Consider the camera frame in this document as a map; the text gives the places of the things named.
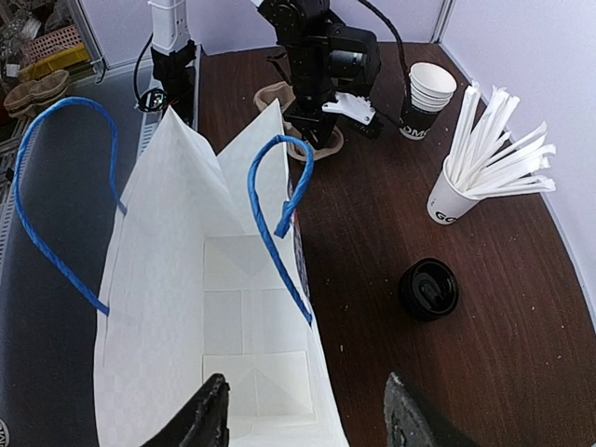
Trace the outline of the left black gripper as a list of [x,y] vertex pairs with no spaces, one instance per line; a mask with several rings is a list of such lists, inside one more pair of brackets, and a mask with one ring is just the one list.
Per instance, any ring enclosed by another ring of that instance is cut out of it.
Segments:
[[297,101],[292,102],[283,112],[283,117],[314,149],[322,149],[327,145],[337,122],[337,115],[324,113],[322,110],[308,111]]

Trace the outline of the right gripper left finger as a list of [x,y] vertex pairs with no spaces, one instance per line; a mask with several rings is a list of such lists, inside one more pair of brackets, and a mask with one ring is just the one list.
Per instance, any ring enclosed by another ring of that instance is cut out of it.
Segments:
[[225,377],[221,373],[213,374],[142,447],[228,446],[229,391]]

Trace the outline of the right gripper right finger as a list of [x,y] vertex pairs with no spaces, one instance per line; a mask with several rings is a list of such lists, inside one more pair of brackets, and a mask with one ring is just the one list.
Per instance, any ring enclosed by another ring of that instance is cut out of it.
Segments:
[[386,381],[387,446],[478,446],[397,372]]

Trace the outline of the cardboard cup carrier tray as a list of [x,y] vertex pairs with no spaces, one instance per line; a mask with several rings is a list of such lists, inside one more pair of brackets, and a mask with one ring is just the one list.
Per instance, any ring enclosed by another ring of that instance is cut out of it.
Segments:
[[[285,112],[295,100],[292,88],[285,81],[260,88],[253,96],[253,103],[260,112],[275,100],[278,100],[281,112]],[[343,148],[344,142],[343,133],[334,127],[327,145],[314,150],[314,158],[319,160],[337,154]],[[297,161],[306,162],[305,152],[294,143],[287,144],[287,154]]]

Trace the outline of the stack of paper cups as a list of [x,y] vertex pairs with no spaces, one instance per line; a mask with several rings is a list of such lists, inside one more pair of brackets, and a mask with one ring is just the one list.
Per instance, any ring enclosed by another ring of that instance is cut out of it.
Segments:
[[457,83],[443,67],[421,61],[411,67],[407,88],[400,111],[399,130],[405,138],[421,141],[451,101]]

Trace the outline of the stack of black lids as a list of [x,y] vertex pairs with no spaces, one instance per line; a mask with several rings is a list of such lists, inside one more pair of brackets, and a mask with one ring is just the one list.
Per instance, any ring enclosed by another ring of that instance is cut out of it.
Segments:
[[452,314],[460,290],[450,267],[426,258],[408,268],[400,278],[398,298],[405,312],[419,321],[430,322]]

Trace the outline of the checkered paper takeout bag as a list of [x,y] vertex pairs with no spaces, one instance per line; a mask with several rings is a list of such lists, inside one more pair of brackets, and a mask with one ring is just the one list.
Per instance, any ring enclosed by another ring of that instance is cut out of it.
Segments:
[[96,308],[94,407],[102,446],[165,444],[209,379],[231,387],[234,446],[344,446],[310,303],[277,102],[220,153],[173,111],[125,189],[102,283],[91,291],[34,230],[35,246]]

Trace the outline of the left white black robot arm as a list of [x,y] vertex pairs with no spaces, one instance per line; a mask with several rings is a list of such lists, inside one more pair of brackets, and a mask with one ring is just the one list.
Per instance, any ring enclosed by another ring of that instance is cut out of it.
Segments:
[[[196,59],[196,43],[187,25],[184,1],[152,1],[153,32],[145,44],[158,89],[137,98],[144,113],[159,113],[184,102],[194,90],[187,66]],[[315,149],[328,145],[339,116],[369,139],[382,125],[370,103],[381,69],[374,33],[346,25],[327,1],[257,1],[258,13],[274,28],[283,57],[282,72],[294,98],[283,113]]]

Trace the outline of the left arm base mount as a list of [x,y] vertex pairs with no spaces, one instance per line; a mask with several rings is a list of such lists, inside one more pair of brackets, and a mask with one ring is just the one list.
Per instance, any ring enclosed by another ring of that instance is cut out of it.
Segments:
[[133,91],[136,109],[144,114],[161,114],[171,107],[191,129],[196,129],[198,120],[198,88],[201,54],[197,51],[194,40],[189,39],[179,51],[169,55],[151,50],[153,78],[159,87],[149,88],[143,94],[138,87],[138,72],[144,53],[151,46],[150,35],[133,70]]

